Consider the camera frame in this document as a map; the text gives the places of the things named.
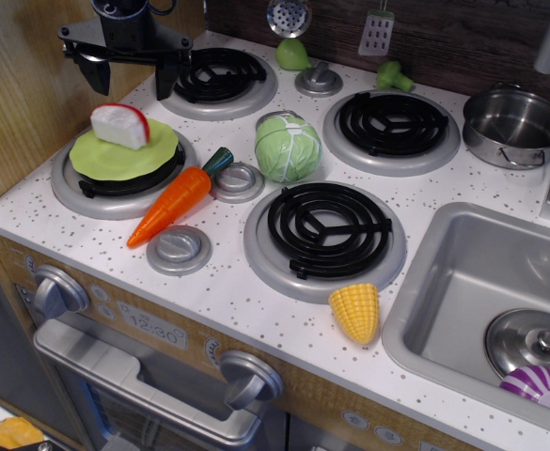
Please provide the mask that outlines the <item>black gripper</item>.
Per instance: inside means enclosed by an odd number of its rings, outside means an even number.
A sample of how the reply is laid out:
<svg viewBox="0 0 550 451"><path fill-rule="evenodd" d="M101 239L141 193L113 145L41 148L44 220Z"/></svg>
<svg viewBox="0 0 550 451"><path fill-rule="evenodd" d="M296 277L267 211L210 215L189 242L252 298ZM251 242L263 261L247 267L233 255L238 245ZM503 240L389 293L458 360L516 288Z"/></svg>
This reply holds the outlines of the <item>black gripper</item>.
<svg viewBox="0 0 550 451"><path fill-rule="evenodd" d="M64 53L74 58L91 88L109 94L109 60L156 64L156 99L167 99L191 64L193 41L157 21L171 14L177 3L158 8L150 1L92 1L95 16L61 26L58 37Z"/></svg>

